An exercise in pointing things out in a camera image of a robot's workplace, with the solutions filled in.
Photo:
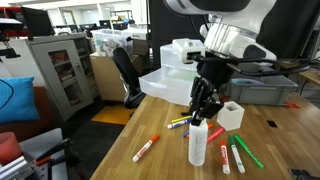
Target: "wooden table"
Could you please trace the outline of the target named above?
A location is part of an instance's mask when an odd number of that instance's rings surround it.
[[[195,167],[188,161],[188,139],[182,137],[188,125],[167,128],[187,107],[146,96],[91,179],[275,180],[292,179],[288,173],[292,168],[320,176],[320,110],[296,93],[290,94],[288,101],[301,108],[242,104],[245,113],[241,129],[224,132],[210,142],[204,165]],[[273,120],[278,128],[271,128],[267,120]],[[209,134],[220,127],[216,117],[208,123],[215,124]],[[159,133],[160,138],[134,163],[133,156],[155,133]],[[231,173],[223,174],[219,142],[234,133],[243,138],[265,168],[260,169],[237,144],[246,172],[238,171],[229,148]]]
[[[309,69],[299,73],[299,75],[317,86],[320,86],[320,71],[318,69]]]

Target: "office chair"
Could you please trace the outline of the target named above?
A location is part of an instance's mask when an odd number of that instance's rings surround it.
[[[127,109],[137,108],[146,95],[140,90],[137,71],[134,69],[127,52],[121,47],[113,50],[113,61],[121,73],[120,78],[124,82],[126,90],[124,106]]]

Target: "cardboard box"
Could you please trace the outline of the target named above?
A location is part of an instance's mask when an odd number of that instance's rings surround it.
[[[102,100],[123,101],[125,90],[120,79],[120,71],[114,64],[112,58],[98,56],[97,53],[90,55],[95,80]],[[132,64],[140,72],[141,59],[133,56]]]
[[[147,55],[148,49],[148,41],[139,39],[132,40],[132,54],[144,56]]]

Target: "green marker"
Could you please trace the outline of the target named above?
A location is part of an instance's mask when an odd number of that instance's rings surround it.
[[[251,152],[246,143],[242,140],[242,138],[238,134],[233,134],[233,137],[239,142],[239,144],[247,151],[247,153],[252,157],[252,159],[258,164],[260,168],[264,168],[262,162]]]

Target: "white container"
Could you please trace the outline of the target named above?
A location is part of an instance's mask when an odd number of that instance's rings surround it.
[[[201,41],[199,40],[192,40],[196,45],[201,45]],[[160,55],[161,55],[161,65],[168,66],[168,67],[175,67],[178,69],[184,70],[197,70],[197,62],[193,62],[192,64],[184,64],[182,61],[179,60],[178,55],[173,49],[172,44],[168,44],[165,46],[160,47]]]
[[[181,70],[163,66],[146,76],[140,77],[141,91],[171,103],[189,106],[190,93],[195,71]]]
[[[132,41],[127,42],[127,38],[131,37],[130,32],[100,29],[91,31],[94,45],[99,56],[113,56],[113,50],[122,47],[129,56],[132,54]]]
[[[194,166],[202,166],[206,157],[208,124],[201,121],[199,126],[189,125],[189,162]]]
[[[226,131],[239,129],[244,109],[234,101],[224,103],[223,108],[218,112],[217,122]]]

